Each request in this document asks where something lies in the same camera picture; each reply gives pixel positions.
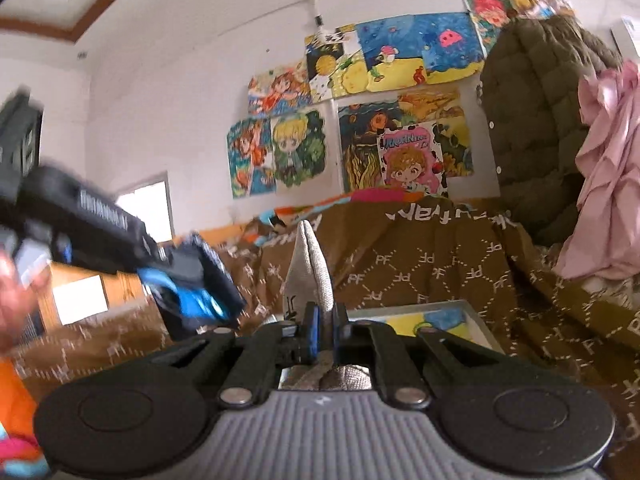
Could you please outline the person's left hand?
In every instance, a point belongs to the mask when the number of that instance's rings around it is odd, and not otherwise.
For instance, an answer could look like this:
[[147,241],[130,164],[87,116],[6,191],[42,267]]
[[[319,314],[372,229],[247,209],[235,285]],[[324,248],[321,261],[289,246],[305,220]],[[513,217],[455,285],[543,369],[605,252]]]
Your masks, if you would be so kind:
[[46,266],[24,286],[17,275],[13,260],[1,254],[0,314],[1,352],[9,351],[21,337],[26,320],[38,308],[38,297],[48,287],[50,268]]

